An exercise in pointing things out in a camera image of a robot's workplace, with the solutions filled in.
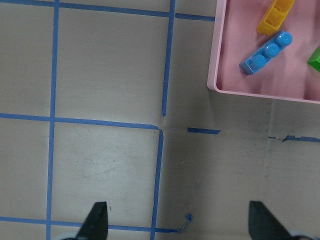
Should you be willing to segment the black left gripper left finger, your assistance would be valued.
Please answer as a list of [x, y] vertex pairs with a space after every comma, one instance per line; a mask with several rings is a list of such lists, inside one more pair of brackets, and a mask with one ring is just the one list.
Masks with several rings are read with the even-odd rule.
[[108, 211], [107, 203], [95, 202], [75, 240], [106, 240], [108, 237]]

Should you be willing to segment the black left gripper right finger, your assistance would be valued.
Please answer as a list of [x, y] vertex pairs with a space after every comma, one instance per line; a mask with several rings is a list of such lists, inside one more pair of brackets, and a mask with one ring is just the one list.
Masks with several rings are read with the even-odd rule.
[[261, 201], [250, 201], [248, 232], [252, 240], [294, 240]]

